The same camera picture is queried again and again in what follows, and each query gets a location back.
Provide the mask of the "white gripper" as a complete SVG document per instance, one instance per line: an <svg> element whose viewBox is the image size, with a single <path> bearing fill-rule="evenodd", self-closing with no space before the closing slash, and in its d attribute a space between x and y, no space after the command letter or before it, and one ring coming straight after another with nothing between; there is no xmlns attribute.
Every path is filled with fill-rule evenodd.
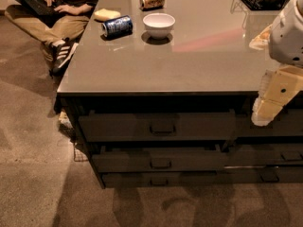
<svg viewBox="0 0 303 227"><path fill-rule="evenodd" d="M268 47L271 25L264 28L249 43L249 47L264 50ZM252 122L259 127L271 123L282 106L288 104L303 90L303 69L282 64L276 71L267 70L261 79L258 98L253 105Z"/></svg>

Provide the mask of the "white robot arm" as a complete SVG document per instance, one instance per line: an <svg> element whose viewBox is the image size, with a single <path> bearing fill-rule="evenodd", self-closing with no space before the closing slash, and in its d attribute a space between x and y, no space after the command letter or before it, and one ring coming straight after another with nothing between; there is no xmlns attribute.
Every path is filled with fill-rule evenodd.
<svg viewBox="0 0 303 227"><path fill-rule="evenodd" d="M263 127L303 90L303 0L290 0L249 46L268 47L270 58L280 63L265 72L253 105L251 120Z"/></svg>

